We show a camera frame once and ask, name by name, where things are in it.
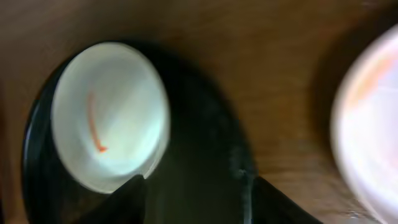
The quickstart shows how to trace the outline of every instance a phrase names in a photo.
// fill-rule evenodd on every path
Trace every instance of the brown wooden surface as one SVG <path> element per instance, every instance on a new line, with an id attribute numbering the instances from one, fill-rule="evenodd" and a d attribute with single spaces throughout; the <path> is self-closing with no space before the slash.
<path id="1" fill-rule="evenodd" d="M 325 223 L 367 223 L 372 218 L 335 167 L 328 116 L 345 70 L 397 12 L 388 0 L 0 1 L 7 220 L 24 220 L 22 138 L 45 79 L 93 42 L 138 37 L 178 52 L 220 84 L 265 179 Z"/>

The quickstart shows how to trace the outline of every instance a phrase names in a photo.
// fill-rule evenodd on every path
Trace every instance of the red mark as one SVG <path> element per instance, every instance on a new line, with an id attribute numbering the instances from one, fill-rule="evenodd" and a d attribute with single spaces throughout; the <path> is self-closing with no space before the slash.
<path id="1" fill-rule="evenodd" d="M 94 140 L 95 147 L 99 150 L 99 152 L 104 152 L 108 148 L 101 144 L 100 139 L 98 139 L 97 131 L 95 128 L 95 122 L 93 117 L 93 103 L 94 103 L 94 94 L 89 93 L 87 97 L 87 117 L 88 117 L 88 124 L 90 126 L 90 133 L 91 137 Z"/>

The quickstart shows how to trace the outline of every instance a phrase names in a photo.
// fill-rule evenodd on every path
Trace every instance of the bowl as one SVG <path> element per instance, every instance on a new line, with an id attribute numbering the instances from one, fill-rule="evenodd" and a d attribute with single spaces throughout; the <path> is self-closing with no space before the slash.
<path id="1" fill-rule="evenodd" d="M 51 108 L 62 164 L 82 186 L 110 194 L 135 175 L 148 178 L 169 141 L 162 80 L 138 50 L 94 45 L 63 71 Z"/>
<path id="2" fill-rule="evenodd" d="M 398 27 L 348 70 L 333 105 L 331 142 L 343 178 L 382 223 L 398 223 Z"/>

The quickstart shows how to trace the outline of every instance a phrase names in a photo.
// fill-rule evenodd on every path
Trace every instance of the orange strip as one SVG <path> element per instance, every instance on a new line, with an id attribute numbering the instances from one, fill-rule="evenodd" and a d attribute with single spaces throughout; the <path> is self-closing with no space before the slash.
<path id="1" fill-rule="evenodd" d="M 386 74 L 387 69 L 392 66 L 394 59 L 396 59 L 395 55 L 386 55 L 365 75 L 366 78 L 348 99 L 349 108 L 357 106 L 361 100 L 365 99 L 375 89 L 377 82 Z"/>
<path id="2" fill-rule="evenodd" d="M 100 139 L 98 139 L 98 134 L 95 128 L 95 122 L 93 118 L 93 103 L 94 103 L 94 94 L 89 93 L 87 97 L 87 117 L 88 117 L 88 124 L 90 126 L 90 133 L 91 137 L 94 140 L 95 147 L 98 149 L 99 152 L 104 152 L 108 148 L 101 144 Z"/>

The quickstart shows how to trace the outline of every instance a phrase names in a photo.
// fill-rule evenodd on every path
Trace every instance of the black plate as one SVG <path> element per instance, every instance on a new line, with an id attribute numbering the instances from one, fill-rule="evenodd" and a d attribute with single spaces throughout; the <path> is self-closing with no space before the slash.
<path id="1" fill-rule="evenodd" d="M 145 180 L 145 212 L 140 212 L 144 223 L 250 222 L 251 187 L 257 170 L 238 120 L 220 92 L 198 69 L 174 54 L 143 42 L 123 43 L 140 50 L 154 64 L 172 115 L 169 146 Z M 72 58 L 48 79 L 27 122 L 22 182 L 31 223 L 73 223 L 103 207 L 109 197 L 74 181 L 53 144 L 52 97 Z"/>

